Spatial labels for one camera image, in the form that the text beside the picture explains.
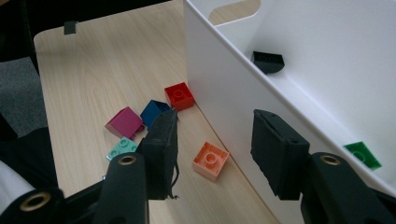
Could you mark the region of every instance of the stud on lego brick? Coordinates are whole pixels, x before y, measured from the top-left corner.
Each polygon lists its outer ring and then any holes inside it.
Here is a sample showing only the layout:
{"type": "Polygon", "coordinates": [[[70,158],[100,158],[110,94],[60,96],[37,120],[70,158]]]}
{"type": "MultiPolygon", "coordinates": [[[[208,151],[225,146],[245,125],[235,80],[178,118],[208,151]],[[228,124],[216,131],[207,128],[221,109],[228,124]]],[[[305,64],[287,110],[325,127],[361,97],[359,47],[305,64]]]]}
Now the stud on lego brick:
{"type": "Polygon", "coordinates": [[[382,166],[363,142],[352,143],[344,147],[371,170],[376,170],[382,166]]]}
{"type": "Polygon", "coordinates": [[[144,129],[143,120],[129,107],[123,108],[105,127],[117,137],[134,139],[135,133],[144,129]]]}
{"type": "Polygon", "coordinates": [[[282,55],[253,51],[253,63],[264,72],[264,74],[277,73],[285,66],[282,55]]]}
{"type": "Polygon", "coordinates": [[[185,82],[165,88],[166,100],[177,111],[194,105],[194,97],[185,82]]]}
{"type": "Polygon", "coordinates": [[[150,100],[146,108],[140,114],[140,118],[142,118],[143,123],[146,124],[149,130],[157,116],[170,109],[171,107],[167,103],[150,100]]]}
{"type": "Polygon", "coordinates": [[[127,137],[122,137],[121,140],[107,154],[106,158],[111,161],[114,157],[122,153],[135,152],[136,149],[137,143],[127,137]]]}
{"type": "Polygon", "coordinates": [[[192,168],[198,174],[216,181],[229,156],[230,153],[228,151],[205,142],[198,155],[192,161],[192,168]]]}

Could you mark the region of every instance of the white box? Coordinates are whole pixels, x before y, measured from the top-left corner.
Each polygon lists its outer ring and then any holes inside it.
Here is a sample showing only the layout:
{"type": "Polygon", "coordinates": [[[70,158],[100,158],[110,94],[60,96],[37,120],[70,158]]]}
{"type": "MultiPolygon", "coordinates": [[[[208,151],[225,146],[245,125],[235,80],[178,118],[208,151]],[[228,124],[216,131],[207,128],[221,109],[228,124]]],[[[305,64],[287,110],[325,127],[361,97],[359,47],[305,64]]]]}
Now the white box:
{"type": "Polygon", "coordinates": [[[205,117],[281,223],[303,222],[250,155],[253,110],[278,114],[310,144],[346,159],[369,187],[396,197],[396,1],[262,0],[252,16],[214,26],[235,0],[186,0],[189,87],[205,117]],[[265,75],[252,51],[282,54],[265,75]],[[362,141],[371,171],[343,146],[362,141]]]}

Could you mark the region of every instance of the wooden table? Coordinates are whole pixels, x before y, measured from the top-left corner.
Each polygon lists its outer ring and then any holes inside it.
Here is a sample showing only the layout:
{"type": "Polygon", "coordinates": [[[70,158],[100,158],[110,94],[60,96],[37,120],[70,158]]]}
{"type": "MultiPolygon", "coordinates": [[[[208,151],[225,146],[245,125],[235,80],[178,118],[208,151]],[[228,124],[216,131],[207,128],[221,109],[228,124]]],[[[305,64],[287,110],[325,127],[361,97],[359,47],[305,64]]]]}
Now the wooden table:
{"type": "MultiPolygon", "coordinates": [[[[70,196],[97,183],[120,140],[105,124],[129,106],[166,102],[164,88],[187,83],[183,1],[174,0],[40,33],[35,49],[60,188],[70,196]]],[[[223,147],[195,105],[178,112],[177,200],[149,201],[151,223],[277,223],[227,160],[217,182],[191,168],[205,141],[223,147]]],[[[136,136],[136,143],[146,135],[136,136]]]]}

